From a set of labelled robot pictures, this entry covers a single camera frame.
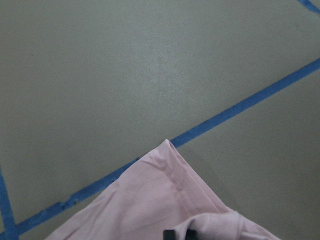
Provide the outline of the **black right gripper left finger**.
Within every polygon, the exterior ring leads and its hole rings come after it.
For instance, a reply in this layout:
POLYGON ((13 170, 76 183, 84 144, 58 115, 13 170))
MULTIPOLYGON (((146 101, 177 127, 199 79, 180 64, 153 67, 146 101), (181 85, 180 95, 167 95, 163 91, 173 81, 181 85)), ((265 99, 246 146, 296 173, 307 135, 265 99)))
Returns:
POLYGON ((174 229, 166 229, 162 234, 163 240, 176 240, 176 231, 174 229))

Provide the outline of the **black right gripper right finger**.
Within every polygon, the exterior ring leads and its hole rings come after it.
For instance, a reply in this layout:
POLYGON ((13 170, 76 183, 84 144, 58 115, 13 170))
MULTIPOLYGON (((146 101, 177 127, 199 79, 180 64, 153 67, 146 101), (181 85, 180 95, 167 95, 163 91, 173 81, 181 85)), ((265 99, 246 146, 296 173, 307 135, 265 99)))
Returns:
POLYGON ((187 229, 186 240, 198 240, 198 233, 196 230, 187 229))

